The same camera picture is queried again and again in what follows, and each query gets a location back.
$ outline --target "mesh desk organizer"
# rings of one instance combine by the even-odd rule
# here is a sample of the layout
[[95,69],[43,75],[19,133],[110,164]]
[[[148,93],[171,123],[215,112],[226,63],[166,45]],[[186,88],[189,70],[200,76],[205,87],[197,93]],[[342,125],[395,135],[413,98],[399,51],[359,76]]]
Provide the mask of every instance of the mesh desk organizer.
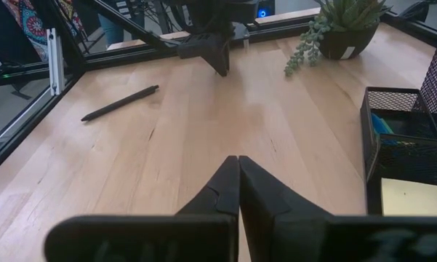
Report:
[[369,214],[382,215],[381,178],[437,186],[437,50],[420,90],[367,87],[361,125]]

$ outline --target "blue object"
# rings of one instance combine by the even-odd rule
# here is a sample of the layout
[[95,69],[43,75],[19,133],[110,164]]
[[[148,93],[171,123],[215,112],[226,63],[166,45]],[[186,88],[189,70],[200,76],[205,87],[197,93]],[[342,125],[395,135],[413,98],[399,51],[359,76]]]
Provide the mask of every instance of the blue object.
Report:
[[267,16],[267,10],[265,9],[259,9],[257,12],[257,17],[266,17]]
[[389,134],[390,131],[386,126],[383,124],[383,121],[381,121],[381,118],[378,117],[376,114],[372,114],[372,124],[373,124],[373,130],[377,134]]

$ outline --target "plant pot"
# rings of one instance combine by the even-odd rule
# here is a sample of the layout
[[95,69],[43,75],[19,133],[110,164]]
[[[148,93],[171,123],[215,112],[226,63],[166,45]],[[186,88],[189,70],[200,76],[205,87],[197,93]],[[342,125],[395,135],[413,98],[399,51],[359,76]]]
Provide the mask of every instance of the plant pot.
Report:
[[356,57],[370,43],[375,35],[378,24],[362,31],[327,32],[320,41],[318,48],[321,54],[333,60],[351,59]]

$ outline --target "wood grain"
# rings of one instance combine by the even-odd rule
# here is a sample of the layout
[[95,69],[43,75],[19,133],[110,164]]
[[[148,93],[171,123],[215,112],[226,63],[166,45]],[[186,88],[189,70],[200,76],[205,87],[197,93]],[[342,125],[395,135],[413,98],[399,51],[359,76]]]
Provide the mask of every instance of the wood grain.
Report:
[[[364,214],[365,86],[419,87],[412,75],[425,75],[434,48],[381,25],[360,57],[287,79],[298,41],[235,49],[224,78],[177,57],[85,74],[0,166],[0,261],[43,261],[46,233],[74,215],[173,214],[228,155],[250,156],[331,213]],[[81,123],[154,84],[156,94]]]

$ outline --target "black robotic end effector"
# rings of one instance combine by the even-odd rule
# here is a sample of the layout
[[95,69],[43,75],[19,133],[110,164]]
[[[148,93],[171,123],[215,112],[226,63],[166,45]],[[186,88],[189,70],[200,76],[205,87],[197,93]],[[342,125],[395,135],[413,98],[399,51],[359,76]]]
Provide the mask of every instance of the black robotic end effector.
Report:
[[437,261],[437,218],[334,216],[249,157],[239,164],[252,262]]
[[173,216],[83,216],[47,236],[47,261],[237,262],[239,163],[229,156]]
[[173,5],[186,4],[194,26],[189,26],[172,9],[178,24],[191,35],[177,48],[181,58],[202,57],[221,76],[229,71],[229,41],[232,22],[252,23],[257,16],[258,0],[164,0]]
[[241,212],[252,262],[317,261],[332,215],[295,193],[247,156],[241,166]]

